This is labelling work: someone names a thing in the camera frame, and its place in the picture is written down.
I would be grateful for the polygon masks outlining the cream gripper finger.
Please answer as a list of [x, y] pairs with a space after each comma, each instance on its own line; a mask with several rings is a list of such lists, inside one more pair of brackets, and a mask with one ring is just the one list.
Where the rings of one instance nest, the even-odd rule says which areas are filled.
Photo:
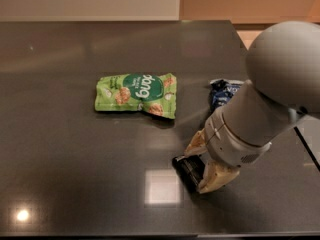
[[233, 181], [239, 174], [238, 168], [209, 160], [205, 165], [203, 179], [198, 184], [197, 191], [200, 194], [216, 191]]
[[207, 152], [204, 130], [199, 130], [192, 137], [184, 151], [186, 157], [202, 155]]

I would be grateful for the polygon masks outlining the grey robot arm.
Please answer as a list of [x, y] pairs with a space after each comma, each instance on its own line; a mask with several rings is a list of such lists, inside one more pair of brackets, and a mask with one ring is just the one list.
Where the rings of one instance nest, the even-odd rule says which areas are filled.
[[184, 151], [208, 153], [199, 193], [213, 192], [255, 162], [271, 141], [306, 115], [320, 115], [320, 26], [289, 21], [257, 36], [246, 55], [248, 79], [215, 109]]

